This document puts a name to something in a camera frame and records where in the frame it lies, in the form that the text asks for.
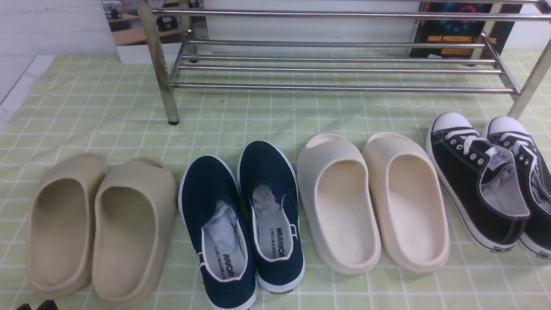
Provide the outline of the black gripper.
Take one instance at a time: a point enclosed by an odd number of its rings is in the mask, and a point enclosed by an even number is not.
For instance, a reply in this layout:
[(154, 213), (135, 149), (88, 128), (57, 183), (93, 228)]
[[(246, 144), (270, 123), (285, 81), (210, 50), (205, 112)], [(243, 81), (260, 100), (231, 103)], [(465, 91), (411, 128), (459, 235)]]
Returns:
[[(32, 310), (32, 309), (33, 308), (31, 307), (30, 304), (22, 304), (18, 308), (16, 308), (16, 310)], [(55, 300), (45, 300), (36, 308), (36, 310), (59, 310), (59, 308)]]

